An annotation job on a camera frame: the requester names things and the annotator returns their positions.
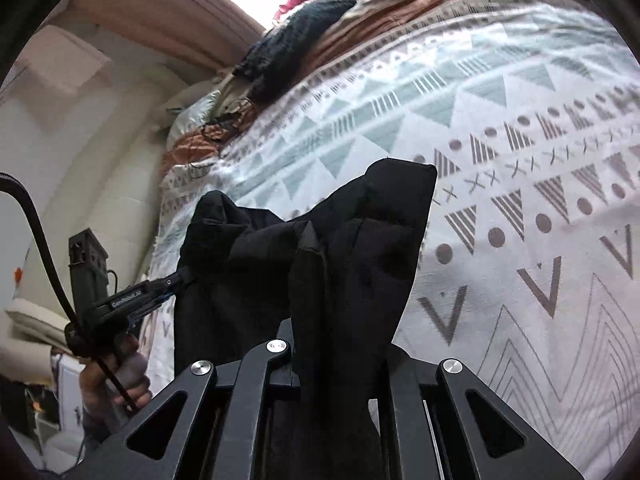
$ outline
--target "metal bolt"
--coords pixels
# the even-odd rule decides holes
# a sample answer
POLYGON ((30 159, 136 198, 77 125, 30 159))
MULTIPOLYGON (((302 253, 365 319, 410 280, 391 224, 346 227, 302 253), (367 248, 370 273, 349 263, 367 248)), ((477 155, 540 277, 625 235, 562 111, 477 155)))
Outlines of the metal bolt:
POLYGON ((191 365, 193 375, 207 375, 210 371, 211 363, 209 361, 196 361, 191 365))
POLYGON ((447 359, 442 367, 450 374, 459 374, 462 371, 462 363, 457 359, 447 359))
POLYGON ((287 349, 287 342, 282 339, 272 339, 267 343, 267 350, 274 354, 279 354, 287 349))

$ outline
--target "black cloth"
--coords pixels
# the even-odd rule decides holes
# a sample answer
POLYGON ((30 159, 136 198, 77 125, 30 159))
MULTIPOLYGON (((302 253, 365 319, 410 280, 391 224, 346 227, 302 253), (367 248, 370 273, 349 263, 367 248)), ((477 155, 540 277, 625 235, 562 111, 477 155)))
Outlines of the black cloth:
POLYGON ((175 304, 175 373, 242 358, 291 317, 300 406, 290 447, 276 439, 278 478, 384 478, 367 404, 414 282, 435 182, 433 166, 388 158, 289 222, 217 191, 198 203, 180 252, 197 280, 175 304))
POLYGON ((270 104, 284 94, 304 55, 355 4, 356 0, 314 0, 272 28, 234 70, 235 76, 253 83, 247 97, 256 104, 270 104))

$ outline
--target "wall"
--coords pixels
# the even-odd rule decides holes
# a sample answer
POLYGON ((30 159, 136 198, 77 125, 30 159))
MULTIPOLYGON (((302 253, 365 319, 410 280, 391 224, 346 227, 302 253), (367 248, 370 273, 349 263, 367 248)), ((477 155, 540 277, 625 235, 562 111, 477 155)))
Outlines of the wall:
MULTIPOLYGON (((124 91, 145 66, 167 65, 188 83, 209 73, 132 43, 71 12, 52 23, 103 51, 111 60, 108 75, 91 79, 75 98, 44 88, 28 71, 0 94, 0 171, 20 180, 42 212, 75 155, 111 115, 124 91)), ((0 309, 14 295, 14 270, 22 266, 31 232, 20 207, 0 194, 0 309)))

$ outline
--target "black cord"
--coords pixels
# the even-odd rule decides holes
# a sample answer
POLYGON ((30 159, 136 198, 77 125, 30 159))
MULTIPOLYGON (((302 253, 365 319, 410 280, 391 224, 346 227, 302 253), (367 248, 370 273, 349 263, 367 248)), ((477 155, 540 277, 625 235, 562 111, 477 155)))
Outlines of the black cord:
POLYGON ((86 436, 82 437, 82 442, 80 443, 80 449, 78 449, 78 455, 76 456, 76 463, 73 464, 69 469, 60 473, 61 478, 66 478, 66 476, 71 473, 78 464, 80 463, 80 457, 82 456, 82 450, 84 449, 84 441, 86 440, 86 436))
POLYGON ((47 277, 49 279, 49 283, 51 284, 51 288, 53 288, 53 292, 58 298, 58 302, 62 307, 62 310, 65 311, 66 316, 69 318, 69 321, 76 328, 76 332, 78 335, 84 339, 87 343, 87 346, 91 349, 92 355, 91 359, 93 359, 102 373, 104 373, 105 377, 113 383, 113 386, 116 388, 118 393, 122 396, 124 401, 130 407, 133 413, 137 413, 139 411, 136 403, 131 399, 127 391, 124 389, 120 381, 116 378, 109 367, 104 363, 102 358, 95 351, 94 346, 92 345, 91 339, 84 331, 84 327, 78 320, 78 316, 76 316, 75 311, 71 307, 71 303, 66 298, 65 290, 62 288, 62 284, 60 283, 60 278, 58 277, 58 273, 56 272, 56 266, 53 263, 53 258, 51 257, 51 252, 49 251, 49 246, 47 245, 47 238, 44 235, 44 231, 42 229, 42 224, 40 223, 40 218, 38 217, 38 212, 36 211, 35 206, 33 205, 33 200, 29 195, 29 192, 25 189, 25 187, 14 177, 8 175, 6 173, 0 172, 0 191, 4 191, 5 193, 11 195, 15 198, 15 200, 20 204, 22 208, 22 212, 27 218, 27 222, 29 223, 29 227, 31 229, 31 233, 33 234, 33 239, 36 242, 36 247, 38 248, 38 252, 40 253, 40 258, 42 259, 42 265, 44 266, 44 270, 47 273, 47 277))
POLYGON ((113 285, 113 293, 116 294, 117 291, 118 291, 118 275, 117 275, 116 271, 113 270, 113 269, 108 269, 107 270, 107 274, 113 274, 113 278, 115 280, 115 283, 113 285))

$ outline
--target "patterned bedsheet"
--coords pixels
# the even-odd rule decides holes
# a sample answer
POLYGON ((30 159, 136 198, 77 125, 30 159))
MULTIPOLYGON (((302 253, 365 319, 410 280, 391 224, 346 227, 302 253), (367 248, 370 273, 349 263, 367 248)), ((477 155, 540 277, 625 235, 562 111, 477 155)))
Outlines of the patterned bedsheet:
MULTIPOLYGON (((386 156, 439 180, 395 343, 457 357, 587 479, 640 426, 640 68, 567 0, 457 0, 320 69, 220 160, 162 183, 151 275, 199 197, 290 219, 386 156)), ((146 320, 173 379, 173 303, 146 320)))

